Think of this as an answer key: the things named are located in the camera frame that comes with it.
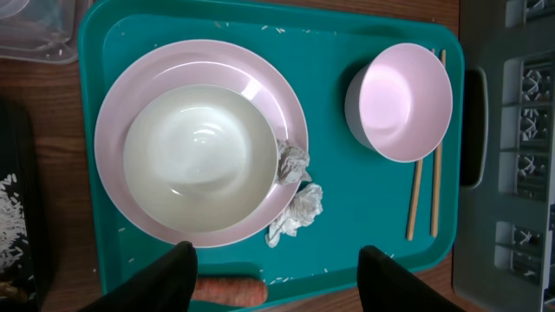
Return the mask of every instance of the wooden chopstick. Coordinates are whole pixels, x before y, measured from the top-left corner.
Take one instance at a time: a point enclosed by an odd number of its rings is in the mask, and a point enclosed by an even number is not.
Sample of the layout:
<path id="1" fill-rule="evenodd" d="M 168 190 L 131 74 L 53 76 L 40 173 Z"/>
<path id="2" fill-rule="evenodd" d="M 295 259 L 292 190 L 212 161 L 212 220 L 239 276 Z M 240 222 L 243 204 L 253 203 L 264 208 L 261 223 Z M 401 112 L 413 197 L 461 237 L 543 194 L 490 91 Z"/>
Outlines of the wooden chopstick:
<path id="1" fill-rule="evenodd" d="M 413 191 L 410 197 L 410 208 L 408 210 L 407 240 L 409 241 L 413 240 L 415 236 L 416 212 L 418 211 L 418 197 L 420 196 L 423 165 L 424 159 L 416 161 L 415 175 L 413 177 Z"/>
<path id="2" fill-rule="evenodd" d="M 441 63 L 445 67 L 447 52 L 441 51 Z M 440 188 L 441 188 L 441 157 L 443 155 L 443 142 L 435 149 L 434 156 L 434 190 L 432 195 L 432 223 L 430 235 L 437 237 L 438 224 L 440 219 Z"/>

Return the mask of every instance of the black container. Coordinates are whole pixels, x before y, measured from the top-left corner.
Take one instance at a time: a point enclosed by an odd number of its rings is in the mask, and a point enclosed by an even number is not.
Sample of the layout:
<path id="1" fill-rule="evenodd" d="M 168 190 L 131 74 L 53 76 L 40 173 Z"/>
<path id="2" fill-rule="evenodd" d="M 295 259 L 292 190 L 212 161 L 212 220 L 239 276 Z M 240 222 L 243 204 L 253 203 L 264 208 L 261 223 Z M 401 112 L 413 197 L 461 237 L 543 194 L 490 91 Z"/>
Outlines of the black container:
<path id="1" fill-rule="evenodd" d="M 52 280 L 52 259 L 36 167 L 33 133 L 29 115 L 18 105 L 0 100 L 0 179 L 15 174 L 17 182 L 6 187 L 16 192 L 23 205 L 27 237 L 12 245 L 23 256 L 0 275 L 0 282 L 24 288 L 32 300 L 18 303 L 0 300 L 0 311 L 37 311 Z"/>

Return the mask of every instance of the teal tray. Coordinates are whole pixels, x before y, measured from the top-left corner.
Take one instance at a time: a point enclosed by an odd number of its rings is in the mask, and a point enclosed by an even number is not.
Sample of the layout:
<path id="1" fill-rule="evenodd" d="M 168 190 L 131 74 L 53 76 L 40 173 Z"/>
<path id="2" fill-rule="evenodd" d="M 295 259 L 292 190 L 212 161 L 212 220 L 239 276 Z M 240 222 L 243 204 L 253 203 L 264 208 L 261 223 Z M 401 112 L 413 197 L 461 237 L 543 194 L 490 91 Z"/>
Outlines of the teal tray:
<path id="1" fill-rule="evenodd" d="M 156 47 L 199 38 L 243 46 L 273 64 L 289 81 L 308 122 L 309 173 L 324 194 L 323 213 L 316 222 L 300 229 L 297 237 L 283 237 L 274 249 L 266 246 L 265 231 L 261 231 L 237 244 L 197 250 L 200 274 L 255 276 L 268 284 L 277 277 L 294 277 L 269 285 L 265 304 L 269 306 L 356 286 L 357 256 L 364 245 L 395 254 L 395 260 L 411 271 L 429 269 L 449 252 L 458 204 L 464 61 L 448 29 L 264 3 L 104 0 L 89 11 L 79 34 L 89 177 L 104 293 L 172 246 L 130 224 L 102 187 L 93 150 L 99 109 L 110 86 L 132 62 Z M 405 239 L 405 229 L 414 164 L 385 160 L 359 144 L 343 115 L 343 98 L 355 73 L 399 42 L 445 49 L 454 94 L 453 118 L 443 142 L 439 235 L 429 235 L 432 155 L 424 160 L 412 242 Z M 231 309 L 200 302 L 191 308 Z"/>

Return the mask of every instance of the plate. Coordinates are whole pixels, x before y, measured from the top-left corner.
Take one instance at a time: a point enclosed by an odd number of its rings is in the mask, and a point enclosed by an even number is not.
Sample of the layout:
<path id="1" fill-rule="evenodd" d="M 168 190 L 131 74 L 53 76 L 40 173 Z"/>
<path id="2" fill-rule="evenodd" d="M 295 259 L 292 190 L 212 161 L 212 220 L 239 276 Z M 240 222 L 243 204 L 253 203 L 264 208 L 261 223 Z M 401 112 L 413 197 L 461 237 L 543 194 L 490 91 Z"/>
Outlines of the plate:
<path id="1" fill-rule="evenodd" d="M 183 233 L 149 217 L 125 180 L 123 147 L 135 117 L 166 91 L 190 84 L 228 88 L 257 106 L 279 140 L 308 151 L 303 109 L 285 78 L 266 60 L 228 42 L 189 40 L 158 48 L 135 61 L 108 91 L 95 128 L 95 160 L 101 182 L 118 210 L 135 226 L 170 244 L 233 244 L 263 230 L 290 203 L 300 183 L 274 185 L 247 218 L 219 231 Z"/>

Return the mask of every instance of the grain of rice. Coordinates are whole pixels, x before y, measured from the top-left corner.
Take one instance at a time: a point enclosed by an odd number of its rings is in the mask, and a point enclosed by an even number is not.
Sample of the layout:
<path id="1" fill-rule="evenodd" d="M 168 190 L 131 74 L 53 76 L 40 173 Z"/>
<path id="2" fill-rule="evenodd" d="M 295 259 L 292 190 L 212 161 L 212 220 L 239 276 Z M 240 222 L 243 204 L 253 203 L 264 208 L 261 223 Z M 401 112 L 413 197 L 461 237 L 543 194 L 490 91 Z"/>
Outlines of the grain of rice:
<path id="1" fill-rule="evenodd" d="M 27 236 L 23 207 L 15 197 L 8 195 L 6 186 L 11 187 L 17 182 L 14 173 L 9 174 L 0 184 L 0 274 L 13 265 L 23 255 L 19 247 L 13 249 L 12 245 L 19 237 Z"/>

